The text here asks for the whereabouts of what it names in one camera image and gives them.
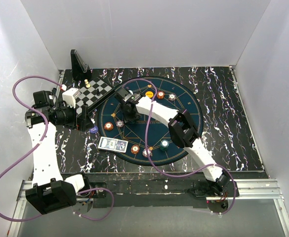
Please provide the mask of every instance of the gray floor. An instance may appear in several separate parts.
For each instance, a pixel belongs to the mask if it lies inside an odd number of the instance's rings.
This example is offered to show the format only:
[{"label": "gray floor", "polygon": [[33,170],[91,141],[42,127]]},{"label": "gray floor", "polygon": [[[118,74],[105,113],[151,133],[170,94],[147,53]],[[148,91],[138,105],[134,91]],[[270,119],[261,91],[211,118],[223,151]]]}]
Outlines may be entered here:
[{"label": "gray floor", "polygon": [[[88,214],[100,217],[105,209]],[[37,214],[27,204],[24,217]],[[273,200],[237,200],[221,218],[189,207],[116,207],[100,222],[89,221],[59,210],[21,224],[19,237],[283,237],[284,232]]]}]

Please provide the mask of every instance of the cable connector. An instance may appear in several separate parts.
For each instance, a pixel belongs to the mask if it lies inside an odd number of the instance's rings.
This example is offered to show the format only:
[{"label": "cable connector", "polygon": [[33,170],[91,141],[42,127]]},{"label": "cable connector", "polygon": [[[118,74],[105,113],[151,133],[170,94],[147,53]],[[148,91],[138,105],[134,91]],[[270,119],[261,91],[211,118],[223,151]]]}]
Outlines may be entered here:
[{"label": "cable connector", "polygon": [[61,87],[61,90],[66,91],[66,89],[67,89],[67,86],[63,84]]}]

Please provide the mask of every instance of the yellow disc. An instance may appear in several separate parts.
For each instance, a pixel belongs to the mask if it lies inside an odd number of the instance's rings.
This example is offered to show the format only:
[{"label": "yellow disc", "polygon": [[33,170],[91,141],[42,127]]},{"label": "yellow disc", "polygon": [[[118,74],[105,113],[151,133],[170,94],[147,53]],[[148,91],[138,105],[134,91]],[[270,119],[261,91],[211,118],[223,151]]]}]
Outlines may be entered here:
[{"label": "yellow disc", "polygon": [[151,92],[151,91],[147,91],[146,93],[145,93],[145,95],[147,96],[147,97],[149,97],[149,98],[152,98],[153,97],[153,92]]}]

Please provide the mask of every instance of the black stand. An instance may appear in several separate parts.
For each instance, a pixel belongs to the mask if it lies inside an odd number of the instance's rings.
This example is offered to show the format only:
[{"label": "black stand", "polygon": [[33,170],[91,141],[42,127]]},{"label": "black stand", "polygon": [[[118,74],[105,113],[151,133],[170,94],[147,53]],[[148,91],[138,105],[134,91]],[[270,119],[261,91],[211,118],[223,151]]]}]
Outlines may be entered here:
[{"label": "black stand", "polygon": [[71,50],[72,74],[74,81],[91,80],[91,71],[87,63],[85,63],[77,53],[76,49]]}]

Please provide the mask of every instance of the black marble table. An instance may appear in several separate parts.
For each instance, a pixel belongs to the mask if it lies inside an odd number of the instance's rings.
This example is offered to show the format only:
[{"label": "black marble table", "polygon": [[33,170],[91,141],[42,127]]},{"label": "black marble table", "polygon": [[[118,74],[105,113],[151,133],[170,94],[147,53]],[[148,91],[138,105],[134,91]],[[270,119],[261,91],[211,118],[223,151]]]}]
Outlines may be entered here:
[{"label": "black marble table", "polygon": [[[116,68],[94,69],[92,78],[111,86],[139,76],[166,77],[188,87],[196,95],[204,115],[202,140],[214,160],[231,171],[263,171],[248,121],[228,67]],[[74,86],[71,70],[63,83]],[[97,110],[90,113],[97,124]],[[61,173],[155,172],[97,149],[100,134],[57,127],[56,150]],[[187,156],[160,167],[169,172],[189,172],[198,168]]]}]

